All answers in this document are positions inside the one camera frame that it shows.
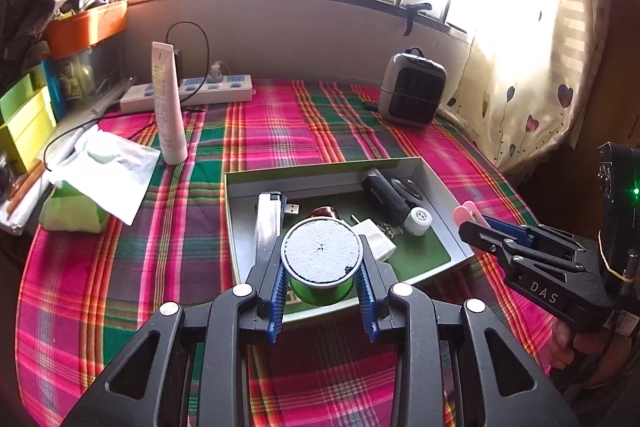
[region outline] green tissue pack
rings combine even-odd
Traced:
[[[40,211],[40,224],[48,231],[104,232],[109,213],[67,182],[57,186]]]

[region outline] yellow box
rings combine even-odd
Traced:
[[[6,151],[16,172],[33,165],[55,126],[47,87],[35,92],[0,126],[0,149]]]

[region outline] plaid cloth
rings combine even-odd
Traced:
[[[494,167],[444,120],[426,130],[385,123],[362,107],[379,91],[330,83],[261,81],[251,103],[185,113],[189,156],[154,172],[132,226],[111,218],[103,235],[39,230],[18,304],[22,400],[43,426],[59,425],[82,392],[164,301],[193,305],[232,284],[223,174],[232,170],[422,156],[460,201],[513,223],[534,223]],[[130,136],[153,115],[105,120]],[[140,134],[158,146],[155,127]],[[484,300],[543,367],[550,317],[512,293],[490,256],[426,287],[431,297]],[[284,331],[252,347],[256,426],[387,426],[396,355],[369,344],[357,311]],[[453,403],[446,403],[450,425]]]

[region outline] power strip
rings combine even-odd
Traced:
[[[178,95],[180,100],[191,95],[202,82],[202,78],[185,79],[180,84]],[[185,106],[201,104],[218,104],[220,102],[250,102],[254,94],[251,75],[228,75],[220,82],[207,81]],[[120,99],[120,110],[123,114],[135,112],[152,112],[154,105],[154,85],[140,84],[131,86]]]

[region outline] rubber band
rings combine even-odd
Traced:
[[[598,246],[600,247],[600,256],[602,258],[602,260],[604,261],[604,266],[607,269],[607,271],[611,274],[616,276],[618,279],[620,279],[622,282],[626,282],[626,283],[633,283],[634,280],[633,279],[627,279],[624,275],[620,275],[618,272],[616,272],[615,270],[612,269],[612,267],[609,266],[609,263],[607,263],[607,258],[604,257],[604,252],[602,251],[602,242],[600,240],[600,231],[598,231]]]

